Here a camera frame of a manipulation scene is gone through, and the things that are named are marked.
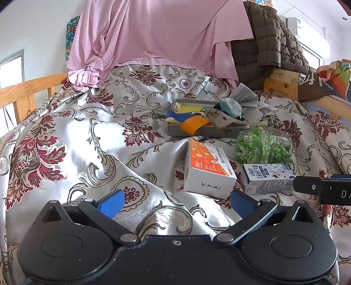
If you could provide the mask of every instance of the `orange label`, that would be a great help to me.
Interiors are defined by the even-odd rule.
[[[193,139],[190,140],[190,147],[191,166],[193,168],[229,176],[220,165],[218,154],[213,150],[209,150],[202,142]]]

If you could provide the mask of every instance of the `wooden bed frame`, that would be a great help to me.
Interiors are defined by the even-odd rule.
[[[25,81],[0,89],[0,108],[14,103],[16,121],[19,124],[27,119],[36,109],[34,100],[35,93],[47,90],[48,97],[51,97],[55,94],[55,86],[65,83],[66,79],[67,74],[62,73]],[[342,117],[351,121],[351,104],[346,101],[326,96],[310,102],[318,107],[329,110],[331,112],[330,115],[336,119]]]
[[[263,92],[298,101],[298,83],[300,79],[300,73],[274,69],[263,84]],[[309,103],[328,110],[335,119],[344,118],[351,121],[351,102],[342,98],[325,96],[319,100],[303,102],[301,105],[306,109]]]
[[[28,80],[0,89],[0,108],[13,103],[16,121],[19,124],[35,111],[34,94],[47,90],[48,96],[55,94],[55,86],[66,82],[67,73]]]

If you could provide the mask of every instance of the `orange object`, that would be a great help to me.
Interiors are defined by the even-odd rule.
[[[184,121],[180,129],[189,135],[195,135],[202,126],[210,126],[211,122],[201,116],[194,116]]]
[[[190,140],[190,154],[192,168],[205,170],[208,172],[222,174],[225,176],[233,175],[234,172],[228,168],[225,171],[218,161],[224,161],[220,152],[215,153],[209,150],[202,142]]]

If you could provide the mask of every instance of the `medicine box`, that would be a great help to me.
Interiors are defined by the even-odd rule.
[[[190,139],[185,157],[184,191],[227,199],[237,179],[220,147]]]
[[[243,164],[246,194],[280,193],[292,191],[294,174],[287,163]]]

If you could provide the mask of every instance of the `air conditioner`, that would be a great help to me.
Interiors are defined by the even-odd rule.
[[[330,57],[330,45],[327,40],[309,24],[299,18],[288,18],[287,27],[297,40],[322,59]]]

